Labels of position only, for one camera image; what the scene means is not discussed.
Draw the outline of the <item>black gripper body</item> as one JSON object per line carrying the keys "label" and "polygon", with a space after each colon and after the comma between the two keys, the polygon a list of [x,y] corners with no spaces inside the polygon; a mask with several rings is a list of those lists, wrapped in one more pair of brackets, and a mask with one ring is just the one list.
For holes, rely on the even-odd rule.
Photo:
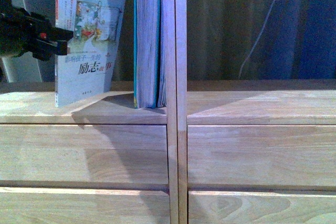
{"label": "black gripper body", "polygon": [[29,13],[1,0],[1,57],[21,57],[32,52],[33,57],[48,61],[51,56],[65,56],[73,32],[51,25],[43,15]]}

